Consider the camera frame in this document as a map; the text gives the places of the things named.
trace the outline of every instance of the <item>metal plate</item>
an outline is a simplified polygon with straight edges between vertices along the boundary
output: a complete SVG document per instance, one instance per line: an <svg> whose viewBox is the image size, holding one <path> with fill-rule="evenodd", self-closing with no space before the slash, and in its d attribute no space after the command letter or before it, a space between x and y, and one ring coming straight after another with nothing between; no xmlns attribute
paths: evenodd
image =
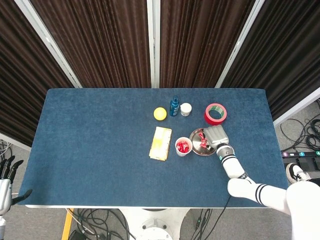
<svg viewBox="0 0 320 240"><path fill-rule="evenodd" d="M210 156L215 153L216 149L212 148L209 144L206 145L206 147L200 146L201 144L201 137L199 134L202 133L204 137L204 129L203 128L198 128L194 130L191 134L189 139L192 141L193 148L192 151L194 151L196 154L200 156Z"/></svg>

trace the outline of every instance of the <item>blue bottle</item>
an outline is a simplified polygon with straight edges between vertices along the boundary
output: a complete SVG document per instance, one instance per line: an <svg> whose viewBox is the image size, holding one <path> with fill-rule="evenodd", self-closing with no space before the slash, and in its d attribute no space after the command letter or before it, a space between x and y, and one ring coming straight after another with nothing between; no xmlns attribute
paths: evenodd
<svg viewBox="0 0 320 240"><path fill-rule="evenodd" d="M173 96L173 100L170 102L170 116L175 116L178 114L179 102L178 96Z"/></svg>

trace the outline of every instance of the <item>white cup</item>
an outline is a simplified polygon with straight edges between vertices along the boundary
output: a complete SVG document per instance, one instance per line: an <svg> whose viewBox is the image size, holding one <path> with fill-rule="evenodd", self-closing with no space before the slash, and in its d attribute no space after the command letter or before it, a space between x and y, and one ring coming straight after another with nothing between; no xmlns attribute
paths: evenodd
<svg viewBox="0 0 320 240"><path fill-rule="evenodd" d="M183 153L183 152L180 152L180 151L178 150L178 148L177 148L177 143L180 143L180 142L187 142L187 144L189 145L189 151L188 151L188 152ZM190 152L192 151L192 147L193 147L192 141L191 141L189 138L184 137L184 136L183 136L183 137L179 137L179 138L175 141L174 146L175 146L176 154L178 154L180 157L184 157L185 155L187 155L188 153L190 153Z"/></svg>
<svg viewBox="0 0 320 240"><path fill-rule="evenodd" d="M190 103L185 102L180 105L180 113L184 117L188 116L191 110L192 110L192 106Z"/></svg>

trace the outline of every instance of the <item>black stripe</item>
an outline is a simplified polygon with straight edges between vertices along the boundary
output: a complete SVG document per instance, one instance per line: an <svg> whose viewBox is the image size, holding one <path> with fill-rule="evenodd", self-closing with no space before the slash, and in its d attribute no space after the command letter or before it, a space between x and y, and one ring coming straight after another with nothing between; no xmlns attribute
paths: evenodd
<svg viewBox="0 0 320 240"><path fill-rule="evenodd" d="M264 189L265 186L268 186L268 185L264 185L263 187L261 187L261 188L260 188L260 192L259 192L259 200L260 200L260 203L261 203L262 205L264 205L264 204L263 204L262 201L261 201L261 191L262 191L262 189Z"/></svg>
<svg viewBox="0 0 320 240"><path fill-rule="evenodd" d="M256 190L255 190L255 200L256 200L257 203L260 203L259 200L258 200L258 190L259 190L259 188L260 188L262 185L263 185L263 184L260 184L260 185L256 188Z"/></svg>
<svg viewBox="0 0 320 240"><path fill-rule="evenodd" d="M230 156L236 157L236 155L234 155L234 154L228 154L228 155L225 155L223 158L221 158L221 162L222 162L225 158L230 157Z"/></svg>
<svg viewBox="0 0 320 240"><path fill-rule="evenodd" d="M224 157L221 161L221 164L223 165L225 163L225 161L227 161L228 159L236 159L235 155L228 155L227 157Z"/></svg>

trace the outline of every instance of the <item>white shoe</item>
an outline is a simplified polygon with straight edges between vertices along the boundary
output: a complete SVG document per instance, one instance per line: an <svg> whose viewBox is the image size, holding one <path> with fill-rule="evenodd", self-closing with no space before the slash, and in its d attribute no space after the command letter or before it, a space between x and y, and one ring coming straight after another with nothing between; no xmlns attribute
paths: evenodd
<svg viewBox="0 0 320 240"><path fill-rule="evenodd" d="M289 182L292 184L311 179L309 173L303 171L296 163L289 163L285 168L285 173Z"/></svg>

